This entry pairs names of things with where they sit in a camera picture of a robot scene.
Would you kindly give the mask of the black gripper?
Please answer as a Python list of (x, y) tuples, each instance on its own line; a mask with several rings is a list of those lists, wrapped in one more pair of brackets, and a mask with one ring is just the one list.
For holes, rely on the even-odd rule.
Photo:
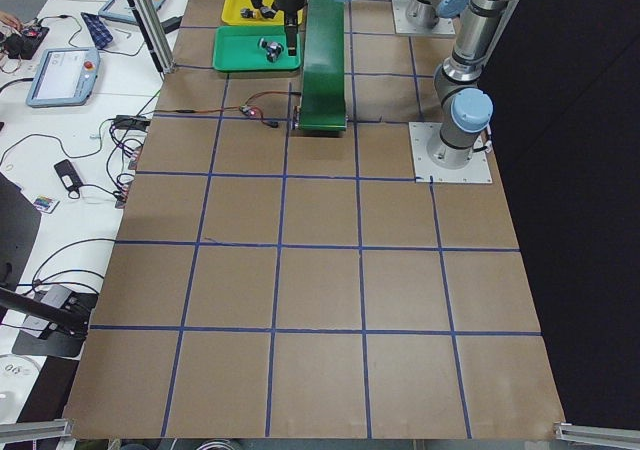
[(304, 7), (306, 0), (274, 0), (275, 7), (284, 14), (284, 32), (289, 56), (298, 52), (298, 12)]

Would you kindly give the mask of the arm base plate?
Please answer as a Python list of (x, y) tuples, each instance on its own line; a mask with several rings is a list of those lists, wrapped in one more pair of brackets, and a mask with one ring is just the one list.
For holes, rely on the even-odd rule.
[(422, 0), (391, 0), (395, 33), (403, 36), (453, 39), (453, 20), (439, 17), (433, 5)]
[(441, 124), (410, 122), (409, 134), (418, 183), (491, 184), (492, 176), (480, 135), (467, 149), (454, 149), (441, 140)]

